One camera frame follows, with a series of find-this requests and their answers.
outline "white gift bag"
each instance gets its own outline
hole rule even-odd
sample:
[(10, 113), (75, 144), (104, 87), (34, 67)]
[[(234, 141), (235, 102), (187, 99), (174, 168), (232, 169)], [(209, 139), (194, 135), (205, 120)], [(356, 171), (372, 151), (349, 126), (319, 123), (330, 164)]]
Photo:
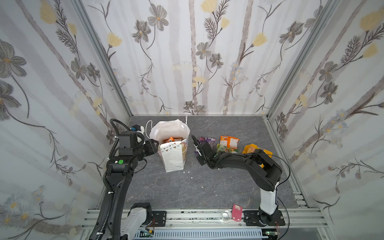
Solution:
[(183, 139), (182, 141), (167, 142), (159, 145), (157, 152), (163, 160), (166, 172), (184, 169), (189, 133), (190, 129), (187, 125), (187, 117), (185, 117), (185, 123), (179, 119), (158, 122), (151, 129), (149, 136), (146, 129), (147, 137), (159, 141), (159, 143), (162, 143), (163, 140), (169, 139), (170, 137), (182, 137)]

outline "black mounting plate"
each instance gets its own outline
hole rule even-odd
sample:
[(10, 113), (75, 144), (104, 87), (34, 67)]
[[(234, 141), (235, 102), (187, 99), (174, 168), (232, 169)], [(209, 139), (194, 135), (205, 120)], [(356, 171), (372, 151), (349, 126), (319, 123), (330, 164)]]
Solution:
[[(244, 222), (247, 226), (258, 226), (258, 227), (264, 227), (263, 224), (259, 222), (259, 211), (243, 211), (244, 213)], [(284, 218), (281, 218), (283, 215), (281, 211), (277, 211), (275, 221), (279, 224), (279, 226), (285, 226)], [(276, 223), (272, 223), (269, 226), (276, 226)]]
[(167, 221), (167, 211), (152, 211), (155, 218), (155, 227), (165, 227)]

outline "gray marble tabletop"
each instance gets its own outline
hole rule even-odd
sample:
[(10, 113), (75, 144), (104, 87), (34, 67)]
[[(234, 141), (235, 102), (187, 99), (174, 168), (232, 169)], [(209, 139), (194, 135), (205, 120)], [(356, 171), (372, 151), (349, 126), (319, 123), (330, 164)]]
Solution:
[[(148, 120), (153, 120), (155, 125), (177, 118), (185, 122), (184, 116), (133, 116), (129, 125), (145, 126)], [(216, 144), (220, 135), (237, 137), (240, 152), (251, 143), (276, 152), (262, 117), (189, 116), (188, 126), (197, 138), (214, 137)], [(260, 188), (247, 171), (201, 166), (194, 151), (190, 137), (184, 170), (175, 172), (165, 172), (158, 154), (146, 157), (148, 164), (133, 176), (124, 207), (130, 208), (136, 202), (150, 202), (152, 208), (232, 208), (233, 204), (243, 208), (259, 207)], [(137, 169), (143, 165), (144, 161), (139, 162)], [(279, 187), (278, 196), (286, 207), (297, 207), (288, 181)]]

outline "gray flower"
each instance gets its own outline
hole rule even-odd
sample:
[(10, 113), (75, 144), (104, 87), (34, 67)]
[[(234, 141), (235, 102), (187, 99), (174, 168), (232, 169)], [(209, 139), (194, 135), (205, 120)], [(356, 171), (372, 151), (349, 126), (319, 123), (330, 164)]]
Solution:
[(285, 115), (283, 112), (281, 112), (279, 115), (277, 115), (277, 121), (283, 122), (285, 120)]
[(285, 138), (285, 134), (288, 133), (287, 126), (284, 124), (279, 127), (279, 134), (281, 135), (282, 138)]
[(164, 19), (167, 16), (167, 11), (161, 6), (156, 6), (151, 3), (151, 7), (149, 8), (149, 11), (154, 16), (148, 17), (148, 23), (151, 26), (156, 26), (160, 31), (164, 30), (163, 25), (168, 26), (168, 21)]
[(318, 9), (316, 9), (315, 12), (313, 13), (314, 18), (308, 18), (304, 24), (304, 27), (305, 28), (312, 27), (315, 24), (322, 10), (323, 10), (323, 6), (320, 6)]
[(209, 57), (211, 55), (211, 51), (207, 50), (209, 48), (208, 42), (206, 43), (199, 43), (197, 45), (197, 53), (196, 55), (200, 55), (200, 59), (204, 59), (206, 56)]
[(301, 32), (303, 31), (303, 24), (304, 23), (300, 23), (300, 22), (294, 22), (288, 29), (288, 32), (286, 34), (281, 34), (280, 35), (280, 43), (283, 43), (285, 42), (286, 40), (288, 40), (288, 42), (293, 42), (293, 39), (295, 38), (296, 35), (299, 35), (301, 34)]
[(8, 108), (18, 108), (21, 104), (11, 96), (13, 87), (11, 84), (0, 80), (0, 121), (9, 119)]
[(204, 114), (204, 113), (206, 113), (206, 111), (205, 111), (205, 106), (203, 105), (198, 105), (197, 107), (196, 107), (196, 109), (195, 109), (195, 113), (197, 114), (197, 115), (200, 115), (200, 114)]
[(217, 66), (218, 68), (221, 68), (221, 66), (224, 64), (223, 62), (220, 61), (221, 56), (220, 54), (212, 54), (211, 58), (209, 59), (210, 62), (212, 62), (211, 68), (214, 66)]
[(88, 67), (88, 73), (91, 77), (93, 77), (93, 79), (95, 80), (96, 82), (96, 78), (99, 77), (100, 78), (100, 70), (96, 70), (95, 69), (95, 66), (92, 64), (92, 63), (89, 63)]
[(71, 61), (71, 69), (76, 73), (76, 78), (79, 79), (81, 77), (81, 80), (85, 79), (85, 73), (87, 73), (87, 68), (82, 65), (80, 66), (80, 62), (77, 60), (77, 58), (74, 58), (74, 61)]
[(193, 109), (193, 106), (194, 106), (195, 104), (192, 102), (192, 101), (189, 101), (189, 102), (185, 102), (185, 107), (184, 107), (184, 109), (185, 110), (189, 110), (189, 109)]
[(7, 78), (11, 71), (19, 77), (26, 76), (26, 72), (20, 66), (26, 64), (22, 57), (15, 56), (12, 45), (0, 40), (0, 78)]
[(324, 86), (324, 92), (320, 95), (321, 98), (325, 98), (324, 104), (333, 102), (332, 94), (336, 94), (337, 88), (338, 85), (335, 85), (333, 82)]
[(145, 21), (139, 22), (136, 20), (135, 29), (137, 30), (137, 33), (132, 34), (132, 36), (135, 38), (135, 41), (139, 43), (141, 38), (143, 38), (144, 41), (148, 42), (148, 34), (151, 33), (151, 29), (149, 28), (148, 23)]
[(329, 61), (324, 65), (324, 69), (320, 69), (319, 73), (321, 76), (319, 77), (319, 80), (322, 81), (325, 79), (325, 81), (329, 82), (332, 80), (332, 74), (334, 71), (336, 71), (337, 64), (333, 64), (333, 61)]

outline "floral wallpaper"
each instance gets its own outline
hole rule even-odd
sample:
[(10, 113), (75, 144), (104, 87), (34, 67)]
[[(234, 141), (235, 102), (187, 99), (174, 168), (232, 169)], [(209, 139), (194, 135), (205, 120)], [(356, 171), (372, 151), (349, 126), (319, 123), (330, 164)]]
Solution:
[(339, 240), (382, 239), (383, 51), (383, 3), (341, 1), (270, 116)]
[(0, 22), (2, 238), (79, 238), (127, 117), (70, 2), (1, 1)]
[(84, 0), (134, 114), (267, 114), (326, 1)]

